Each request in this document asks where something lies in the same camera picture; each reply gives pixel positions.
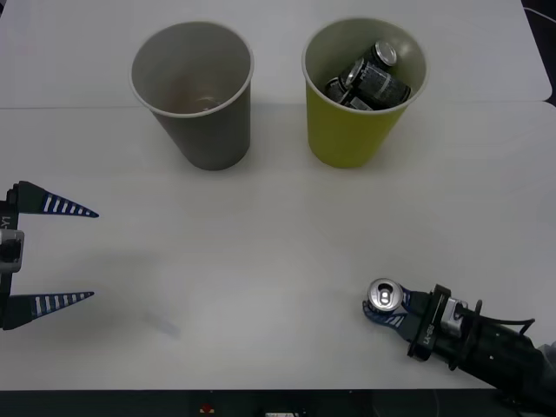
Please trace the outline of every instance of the white table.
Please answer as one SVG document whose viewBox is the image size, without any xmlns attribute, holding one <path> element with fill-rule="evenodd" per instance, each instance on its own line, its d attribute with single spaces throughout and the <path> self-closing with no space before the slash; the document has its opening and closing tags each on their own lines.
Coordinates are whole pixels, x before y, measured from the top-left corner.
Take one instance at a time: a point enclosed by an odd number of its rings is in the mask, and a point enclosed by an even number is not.
<svg viewBox="0 0 556 417">
<path fill-rule="evenodd" d="M 414 33 L 439 100 L 550 96 L 520 0 L 13 0 L 0 20 L 0 108 L 136 106 L 127 73 L 142 40 L 195 19 L 247 38 L 256 103 L 302 103 L 302 48 L 345 16 L 382 17 Z"/>
<path fill-rule="evenodd" d="M 363 316 L 373 278 L 556 323 L 556 113 L 425 94 L 364 169 L 308 150 L 302 105 L 255 105 L 232 169 L 183 166 L 146 109 L 0 110 L 0 189 L 101 217 L 21 218 L 14 293 L 94 290 L 2 334 L 0 389 L 484 387 Z"/>
</svg>

